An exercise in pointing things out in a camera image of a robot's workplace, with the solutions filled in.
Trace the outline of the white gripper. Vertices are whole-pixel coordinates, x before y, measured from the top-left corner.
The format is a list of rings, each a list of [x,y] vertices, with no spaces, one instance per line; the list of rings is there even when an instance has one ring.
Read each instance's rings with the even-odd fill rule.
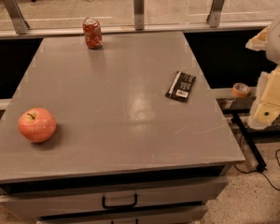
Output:
[[[254,51],[266,50],[269,26],[250,38],[245,47]],[[280,65],[271,73],[261,72],[256,88],[256,99],[253,102],[248,126],[254,130],[263,130],[273,124],[280,115]]]

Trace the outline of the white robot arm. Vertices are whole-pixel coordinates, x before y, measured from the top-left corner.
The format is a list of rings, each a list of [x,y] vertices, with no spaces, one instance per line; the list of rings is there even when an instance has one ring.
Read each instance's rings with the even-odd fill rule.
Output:
[[[269,26],[250,38],[245,47],[254,51],[264,50],[266,58],[276,64],[271,73],[260,73],[256,99],[247,121],[250,128],[263,130],[280,115],[280,14]]]

